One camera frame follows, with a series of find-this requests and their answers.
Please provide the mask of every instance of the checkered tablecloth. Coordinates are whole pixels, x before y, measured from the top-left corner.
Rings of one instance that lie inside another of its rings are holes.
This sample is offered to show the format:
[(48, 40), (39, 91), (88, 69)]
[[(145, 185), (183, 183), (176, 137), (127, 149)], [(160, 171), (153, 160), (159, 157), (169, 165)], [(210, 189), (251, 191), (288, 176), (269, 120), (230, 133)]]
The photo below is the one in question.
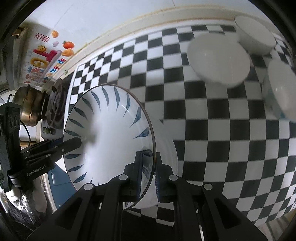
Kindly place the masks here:
[[(160, 119), (176, 146), (179, 176), (211, 183), (254, 224), (282, 216), (296, 198), (296, 125), (277, 120), (264, 106), (261, 87), (272, 58), (290, 65), (286, 44), (266, 56), (250, 56), (249, 76), (226, 89), (205, 83), (186, 55), (191, 39), (218, 32), (236, 40), (233, 26), (178, 26), (127, 42), (77, 67), (69, 110), (90, 88), (103, 83), (135, 94), (148, 113)], [(173, 224), (173, 206), (131, 210), (159, 223)]]

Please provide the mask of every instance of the stainless steel pot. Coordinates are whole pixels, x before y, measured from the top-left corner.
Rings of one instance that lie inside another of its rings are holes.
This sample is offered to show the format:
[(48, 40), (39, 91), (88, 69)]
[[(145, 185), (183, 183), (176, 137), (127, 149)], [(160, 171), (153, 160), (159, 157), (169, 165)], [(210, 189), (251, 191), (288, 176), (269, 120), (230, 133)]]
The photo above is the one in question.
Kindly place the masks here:
[(27, 126), (35, 126), (41, 120), (44, 95), (31, 87), (20, 87), (14, 95), (13, 103), (22, 106), (20, 119)]

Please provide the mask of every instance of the bowl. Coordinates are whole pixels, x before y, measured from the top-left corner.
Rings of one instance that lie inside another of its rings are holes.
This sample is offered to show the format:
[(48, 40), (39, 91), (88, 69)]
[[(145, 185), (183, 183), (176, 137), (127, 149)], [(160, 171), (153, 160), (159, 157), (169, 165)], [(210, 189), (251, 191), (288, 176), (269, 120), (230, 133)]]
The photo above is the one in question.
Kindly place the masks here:
[(202, 34), (193, 39), (188, 46), (187, 57), (202, 80), (221, 83), (228, 88), (242, 83), (250, 71), (247, 52), (222, 34)]
[[(128, 90), (99, 85), (87, 91), (70, 112), (64, 141), (79, 137), (80, 148), (64, 155), (65, 167), (76, 190), (84, 184), (101, 185), (122, 174), (127, 164), (142, 156), (140, 200), (154, 176), (155, 136), (151, 121), (140, 101)], [(124, 209), (136, 203), (125, 203)]]
[(265, 55), (276, 46), (272, 33), (261, 23), (246, 16), (234, 18), (239, 43), (250, 53)]
[(264, 103), (277, 118), (296, 122), (296, 76), (288, 64), (270, 61), (263, 80)]

